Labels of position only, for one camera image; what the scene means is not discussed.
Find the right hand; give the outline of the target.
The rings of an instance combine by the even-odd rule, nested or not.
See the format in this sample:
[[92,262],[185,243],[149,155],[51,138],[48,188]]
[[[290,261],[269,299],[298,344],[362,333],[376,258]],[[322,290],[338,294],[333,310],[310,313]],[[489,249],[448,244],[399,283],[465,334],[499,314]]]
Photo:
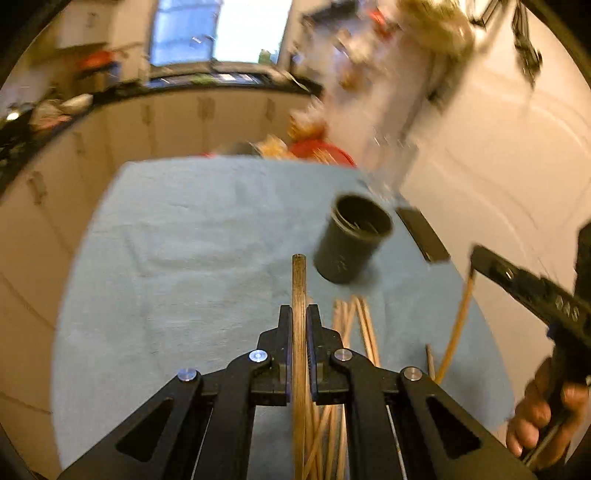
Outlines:
[[[535,377],[526,386],[514,416],[508,422],[506,446],[516,457],[520,457],[524,449],[531,450],[537,446],[540,431],[552,418],[552,409],[545,397],[549,389],[551,365],[552,358],[548,357],[539,366]],[[549,470],[559,463],[586,419],[589,402],[587,387],[565,382],[561,399],[569,415],[553,440],[537,457],[534,466],[538,472]]]

